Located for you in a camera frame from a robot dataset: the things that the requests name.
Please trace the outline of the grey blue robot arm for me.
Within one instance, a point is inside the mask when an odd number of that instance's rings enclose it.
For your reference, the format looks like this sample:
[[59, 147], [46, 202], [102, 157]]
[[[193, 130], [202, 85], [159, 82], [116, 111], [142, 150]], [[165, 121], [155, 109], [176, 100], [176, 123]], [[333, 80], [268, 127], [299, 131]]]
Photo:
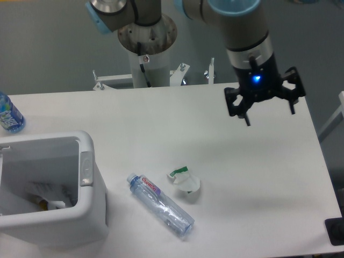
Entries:
[[[175, 1], [186, 17], [217, 28], [237, 76], [238, 88], [226, 88], [230, 116], [247, 119], [254, 103], [278, 97], [290, 107], [304, 97], [295, 67], [278, 72], [268, 25], [260, 1]], [[161, 1], [87, 1], [91, 20], [103, 33], [116, 32], [129, 52], [136, 88], [170, 85], [169, 67], [162, 54], [177, 38], [174, 21], [162, 12]]]

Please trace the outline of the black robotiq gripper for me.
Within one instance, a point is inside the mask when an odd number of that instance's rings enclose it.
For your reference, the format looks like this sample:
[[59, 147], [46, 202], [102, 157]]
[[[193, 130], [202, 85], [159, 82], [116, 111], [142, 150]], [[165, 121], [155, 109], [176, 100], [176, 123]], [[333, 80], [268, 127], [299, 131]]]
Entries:
[[[237, 89], [227, 87], [224, 89], [225, 100], [229, 115], [244, 119], [247, 126], [250, 121], [247, 111], [251, 103], [262, 102], [274, 97], [287, 100], [291, 114], [295, 114], [294, 105], [299, 97], [305, 97], [306, 92], [296, 67], [289, 68], [280, 76], [275, 55], [273, 52], [262, 52], [258, 49], [248, 52], [234, 52], [234, 71], [238, 78]], [[293, 89], [283, 86], [284, 82], [293, 84]], [[241, 96], [238, 105], [234, 102]]]

